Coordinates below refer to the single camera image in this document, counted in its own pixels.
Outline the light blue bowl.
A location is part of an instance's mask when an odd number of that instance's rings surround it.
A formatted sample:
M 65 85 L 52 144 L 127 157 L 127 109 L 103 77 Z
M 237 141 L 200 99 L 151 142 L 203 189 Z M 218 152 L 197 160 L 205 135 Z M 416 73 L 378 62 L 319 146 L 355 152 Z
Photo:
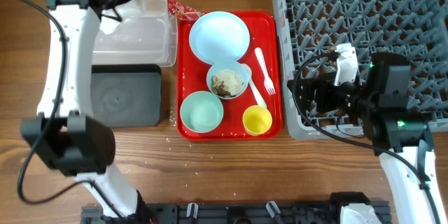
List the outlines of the light blue bowl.
M 244 93 L 244 91 L 246 90 L 246 88 L 248 87 L 249 77 L 248 77 L 248 74 L 247 74 L 245 68 L 242 66 L 242 64 L 240 64 L 240 63 L 238 63 L 238 62 L 236 62 L 234 60 L 230 60 L 230 59 L 222 60 L 222 61 L 217 62 L 217 63 L 215 63 L 214 65 L 211 66 L 211 68 L 208 70 L 208 73 L 206 75 L 206 83 L 207 83 L 208 88 L 212 92 L 211 77 L 213 75 L 216 75 L 219 71 L 222 71 L 222 70 L 225 70 L 225 69 L 232 70 L 232 71 L 238 73 L 241 76 L 241 78 L 242 78 L 242 80 L 244 82 L 244 87 L 243 87 L 242 93 L 237 95 L 236 97 L 242 95 Z M 236 98 L 236 97 L 223 98 L 223 97 L 219 97 L 218 95 L 216 95 L 216 96 L 218 98 L 221 98 L 221 99 L 234 99 L 234 98 Z

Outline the yellow plastic cup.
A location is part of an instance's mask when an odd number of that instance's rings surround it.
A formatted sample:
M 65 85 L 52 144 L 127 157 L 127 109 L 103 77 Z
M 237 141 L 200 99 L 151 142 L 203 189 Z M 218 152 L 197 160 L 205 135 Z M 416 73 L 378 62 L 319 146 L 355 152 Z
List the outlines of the yellow plastic cup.
M 254 105 L 245 110 L 242 121 L 244 129 L 248 134 L 258 136 L 266 133 L 270 129 L 273 119 L 267 108 Z

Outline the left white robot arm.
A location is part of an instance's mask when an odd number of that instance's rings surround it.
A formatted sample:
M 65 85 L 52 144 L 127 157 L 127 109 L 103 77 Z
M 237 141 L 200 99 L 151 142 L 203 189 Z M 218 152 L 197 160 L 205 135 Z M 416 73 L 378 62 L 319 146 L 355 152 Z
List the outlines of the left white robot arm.
M 90 84 L 95 39 L 104 11 L 131 0 L 45 0 L 50 19 L 48 72 L 36 117 L 21 133 L 45 165 L 84 185 L 107 223 L 153 223 L 139 191 L 114 164 L 113 131 L 95 120 Z

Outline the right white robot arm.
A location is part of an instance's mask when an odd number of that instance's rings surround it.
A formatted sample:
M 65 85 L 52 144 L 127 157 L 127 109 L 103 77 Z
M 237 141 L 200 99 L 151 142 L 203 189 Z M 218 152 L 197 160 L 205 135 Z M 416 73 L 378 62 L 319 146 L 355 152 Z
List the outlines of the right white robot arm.
M 446 223 L 430 126 L 423 114 L 407 108 L 408 59 L 391 52 L 372 54 L 364 85 L 357 79 L 340 80 L 341 69 L 303 78 L 303 69 L 316 59 L 305 61 L 287 82 L 297 112 L 309 123 L 306 112 L 315 101 L 319 113 L 339 109 L 351 119 L 361 120 L 363 133 L 371 141 L 364 147 L 380 159 L 399 222 Z

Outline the red snack wrapper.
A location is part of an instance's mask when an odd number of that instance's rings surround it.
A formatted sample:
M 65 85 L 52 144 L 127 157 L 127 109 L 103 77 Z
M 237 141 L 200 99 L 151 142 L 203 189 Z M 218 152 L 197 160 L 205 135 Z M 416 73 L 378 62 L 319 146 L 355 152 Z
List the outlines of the red snack wrapper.
M 203 13 L 184 5 L 176 0 L 168 0 L 167 2 L 168 13 L 178 20 L 193 21 L 198 20 L 203 16 Z

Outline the rice and food leftovers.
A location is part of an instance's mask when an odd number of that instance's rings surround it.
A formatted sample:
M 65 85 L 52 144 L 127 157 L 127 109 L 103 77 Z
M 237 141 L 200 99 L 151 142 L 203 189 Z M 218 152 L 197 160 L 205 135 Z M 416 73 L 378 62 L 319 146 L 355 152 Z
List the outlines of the rice and food leftovers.
M 232 98 L 240 95 L 243 91 L 244 82 L 242 77 L 229 69 L 219 71 L 211 77 L 212 92 L 223 98 Z

